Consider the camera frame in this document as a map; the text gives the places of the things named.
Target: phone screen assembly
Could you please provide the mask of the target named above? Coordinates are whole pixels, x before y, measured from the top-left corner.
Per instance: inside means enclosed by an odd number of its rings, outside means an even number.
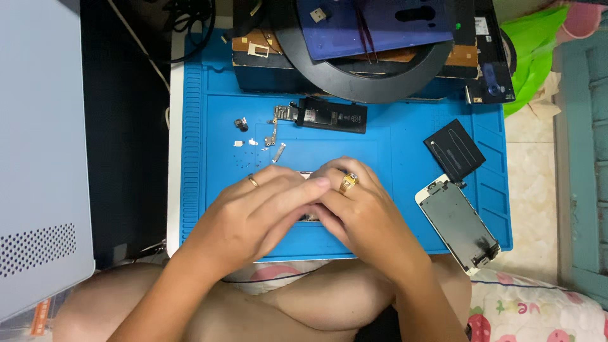
[[[475,274],[500,251],[498,241],[447,175],[420,190],[415,199],[466,274]]]

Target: knee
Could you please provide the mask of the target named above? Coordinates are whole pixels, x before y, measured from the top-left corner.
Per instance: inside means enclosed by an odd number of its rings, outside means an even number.
[[[125,265],[77,285],[55,318],[53,340],[106,341],[161,272],[158,265]]]

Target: sim card tray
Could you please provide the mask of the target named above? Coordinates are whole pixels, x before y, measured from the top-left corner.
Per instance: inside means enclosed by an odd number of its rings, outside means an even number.
[[[259,54],[259,53],[257,53],[255,50],[256,50],[258,47],[259,47],[260,49],[264,49],[264,50],[266,50],[266,55],[263,55],[263,54]],[[254,44],[254,43],[249,42],[249,48],[248,48],[248,50],[247,50],[247,54],[248,54],[248,55],[253,55],[253,56],[258,56],[258,57],[264,57],[264,58],[268,58],[268,52],[269,52],[269,51],[270,51],[270,48],[269,48],[269,47],[267,47],[267,46],[258,45],[258,44]]]

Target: green plastic bag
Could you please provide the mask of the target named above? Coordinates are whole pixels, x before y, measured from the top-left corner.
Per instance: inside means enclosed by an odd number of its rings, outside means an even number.
[[[555,33],[566,20],[568,8],[547,9],[500,26],[513,42],[517,53],[517,71],[511,78],[516,100],[503,105],[505,117],[525,106],[549,75]]]

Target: hand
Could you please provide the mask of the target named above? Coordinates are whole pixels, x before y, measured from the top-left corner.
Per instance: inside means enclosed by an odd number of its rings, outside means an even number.
[[[339,189],[345,176],[343,170],[357,175],[359,183],[342,195]],[[389,278],[408,265],[430,263],[369,166],[344,156],[327,162],[311,175],[311,179],[316,177],[329,178],[332,190],[321,196],[323,206],[313,206],[313,212],[361,260]]]
[[[305,181],[286,167],[268,166],[225,188],[178,249],[194,270],[216,280],[254,262],[281,241],[330,188],[327,178]]]

